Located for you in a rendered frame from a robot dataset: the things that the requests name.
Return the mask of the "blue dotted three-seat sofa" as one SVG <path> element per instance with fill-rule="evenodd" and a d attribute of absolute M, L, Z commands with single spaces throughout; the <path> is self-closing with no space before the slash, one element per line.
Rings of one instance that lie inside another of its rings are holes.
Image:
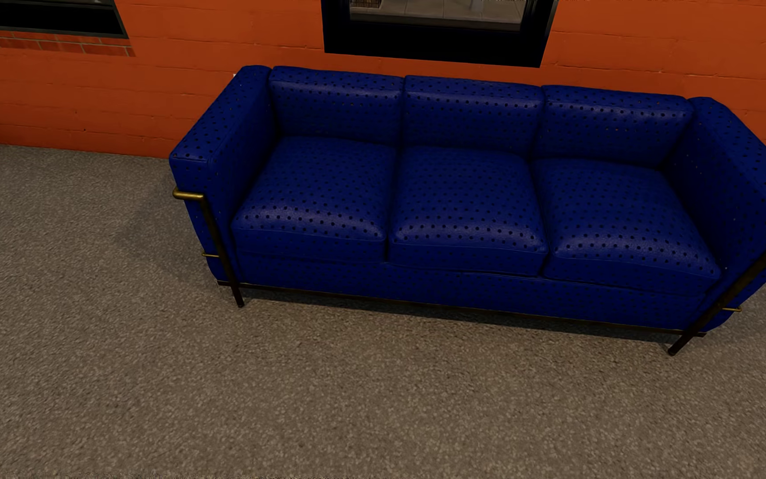
<path fill-rule="evenodd" d="M 675 333 L 766 282 L 766 146 L 710 97 L 243 67 L 169 155 L 262 287 Z"/>

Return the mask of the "black-framed window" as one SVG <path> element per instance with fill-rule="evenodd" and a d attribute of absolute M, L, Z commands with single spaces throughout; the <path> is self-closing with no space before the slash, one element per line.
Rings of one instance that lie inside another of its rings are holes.
<path fill-rule="evenodd" d="M 0 31 L 128 38 L 114 0 L 0 0 Z"/>
<path fill-rule="evenodd" d="M 538 68 L 559 0 L 516 0 L 506 15 L 486 18 L 489 0 L 444 16 L 446 0 L 321 0 L 324 50 L 331 54 Z"/>

